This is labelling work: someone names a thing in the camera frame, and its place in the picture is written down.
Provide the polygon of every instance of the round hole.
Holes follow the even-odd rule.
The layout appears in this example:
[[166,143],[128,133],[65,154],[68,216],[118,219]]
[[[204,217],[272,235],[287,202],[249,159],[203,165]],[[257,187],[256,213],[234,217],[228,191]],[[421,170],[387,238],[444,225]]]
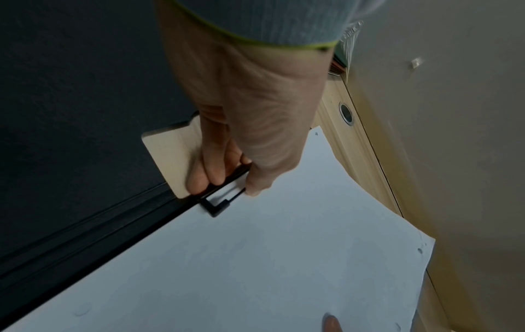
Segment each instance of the round hole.
[[354,124],[354,117],[352,116],[352,112],[343,103],[339,104],[339,112],[341,113],[341,116],[343,117],[343,120],[349,125],[352,126]]

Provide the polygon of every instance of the paper sheet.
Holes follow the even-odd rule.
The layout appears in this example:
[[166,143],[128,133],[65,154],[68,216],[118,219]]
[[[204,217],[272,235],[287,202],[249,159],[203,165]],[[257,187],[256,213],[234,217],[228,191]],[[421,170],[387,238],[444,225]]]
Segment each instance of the paper sheet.
[[408,332],[433,245],[315,128],[271,190],[217,218],[195,206],[7,331],[320,332],[331,313],[344,331]]

